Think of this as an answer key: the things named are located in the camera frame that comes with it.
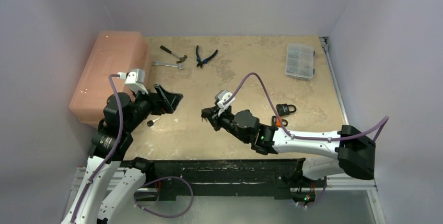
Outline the orange black Opel padlock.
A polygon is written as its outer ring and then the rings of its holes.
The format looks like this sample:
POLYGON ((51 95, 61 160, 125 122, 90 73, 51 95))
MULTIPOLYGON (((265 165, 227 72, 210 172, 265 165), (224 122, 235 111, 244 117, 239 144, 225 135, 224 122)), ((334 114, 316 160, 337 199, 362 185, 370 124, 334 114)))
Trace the orange black Opel padlock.
POLYGON ((275 127, 286 127, 288 125, 288 121, 277 116, 272 116, 271 125, 275 127))

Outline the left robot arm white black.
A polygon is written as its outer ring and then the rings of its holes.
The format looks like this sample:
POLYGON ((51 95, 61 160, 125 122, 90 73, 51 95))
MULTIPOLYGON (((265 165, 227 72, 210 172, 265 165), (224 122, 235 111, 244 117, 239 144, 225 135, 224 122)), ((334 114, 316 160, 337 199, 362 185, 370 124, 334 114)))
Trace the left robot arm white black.
POLYGON ((155 92, 125 92, 108 97, 103 119, 91 140, 86 173, 63 223, 111 223, 141 186, 154 184, 154 164, 135 158, 112 191, 108 190, 115 172, 133 142, 131 135, 149 115, 172 114, 183 95, 164 90, 156 84, 155 92))

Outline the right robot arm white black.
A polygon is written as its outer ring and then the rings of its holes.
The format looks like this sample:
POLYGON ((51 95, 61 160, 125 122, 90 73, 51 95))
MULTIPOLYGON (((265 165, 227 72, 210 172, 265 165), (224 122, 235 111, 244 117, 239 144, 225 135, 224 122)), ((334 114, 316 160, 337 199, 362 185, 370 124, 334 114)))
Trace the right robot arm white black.
POLYGON ((260 123, 249 110, 233 114, 231 109, 220 112, 218 107, 202 109, 201 117, 215 131, 223 128, 261 155, 317 155, 317 159, 305 159, 293 172, 298 185, 341 173, 360 180, 374 179, 376 143, 353 126, 342 125, 341 130, 331 132, 284 131, 260 123))

